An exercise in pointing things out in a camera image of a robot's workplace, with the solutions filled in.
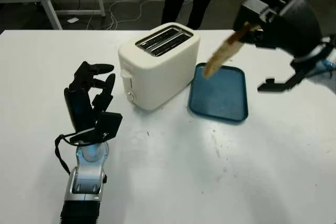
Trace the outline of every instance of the gray floor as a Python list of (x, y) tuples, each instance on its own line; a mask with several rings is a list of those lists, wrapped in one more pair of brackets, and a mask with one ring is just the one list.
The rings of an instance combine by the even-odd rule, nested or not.
[[(88, 29), (107, 29), (111, 24), (109, 8), (116, 20), (135, 20), (118, 23), (117, 29), (151, 29), (160, 24), (163, 0), (104, 0), (108, 14), (105, 18), (93, 16)], [(212, 0), (206, 11), (201, 29), (231, 29), (238, 8), (243, 0)], [(315, 10), (324, 35), (336, 33), (336, 0), (307, 0)], [(98, 8), (96, 0), (81, 0), (81, 9)], [(78, 0), (52, 0), (55, 9), (75, 9)], [(192, 1), (186, 0), (179, 23), (186, 24)], [(89, 16), (81, 16), (77, 23), (69, 24), (72, 16), (61, 16), (64, 29), (85, 29)], [(31, 4), (6, 4), (0, 10), (0, 33), (5, 29), (51, 29), (51, 25), (41, 6)]]

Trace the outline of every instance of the toaster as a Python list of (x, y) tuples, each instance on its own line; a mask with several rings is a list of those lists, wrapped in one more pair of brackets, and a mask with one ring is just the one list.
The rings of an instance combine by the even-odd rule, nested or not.
[(178, 23), (166, 23), (118, 50), (127, 99), (154, 110), (193, 79), (200, 36)]

